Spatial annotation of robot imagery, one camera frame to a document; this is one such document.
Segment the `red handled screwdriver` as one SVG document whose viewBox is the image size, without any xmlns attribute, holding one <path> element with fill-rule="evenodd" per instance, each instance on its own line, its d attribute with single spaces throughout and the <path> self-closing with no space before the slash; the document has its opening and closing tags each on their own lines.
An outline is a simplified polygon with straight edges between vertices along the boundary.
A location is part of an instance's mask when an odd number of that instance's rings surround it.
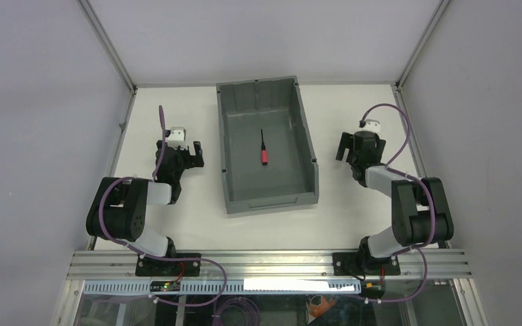
<svg viewBox="0 0 522 326">
<path fill-rule="evenodd" d="M 268 154 L 267 154 L 266 145 L 264 142 L 263 129 L 260 130 L 260 135 L 261 135 L 261 163 L 263 166 L 267 166 L 268 165 Z"/>
</svg>

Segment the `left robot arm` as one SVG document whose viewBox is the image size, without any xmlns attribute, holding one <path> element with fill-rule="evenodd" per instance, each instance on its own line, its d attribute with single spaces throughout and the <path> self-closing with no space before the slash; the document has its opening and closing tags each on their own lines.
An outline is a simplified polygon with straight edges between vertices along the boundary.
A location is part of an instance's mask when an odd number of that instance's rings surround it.
<svg viewBox="0 0 522 326">
<path fill-rule="evenodd" d="M 89 235 L 123 245 L 144 257 L 176 259 L 174 241 L 146 226 L 147 207 L 176 204 L 181 195 L 185 170 L 202 168 L 199 141 L 189 147 L 156 142 L 156 170 L 151 179 L 104 177 L 86 218 Z"/>
</svg>

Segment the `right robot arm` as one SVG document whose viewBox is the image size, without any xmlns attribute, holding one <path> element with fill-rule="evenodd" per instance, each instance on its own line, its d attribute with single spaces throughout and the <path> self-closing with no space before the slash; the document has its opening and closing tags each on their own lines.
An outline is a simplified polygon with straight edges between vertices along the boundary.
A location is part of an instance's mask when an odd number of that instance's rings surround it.
<svg viewBox="0 0 522 326">
<path fill-rule="evenodd" d="M 391 201 L 391 225 L 361 239 L 356 251 L 334 253 L 337 275 L 399 274 L 397 255 L 403 251 L 452 239 L 454 225 L 442 181 L 419 179 L 381 161 L 385 140 L 371 131 L 344 132 L 336 160 L 351 167 L 362 187 L 376 190 Z"/>
</svg>

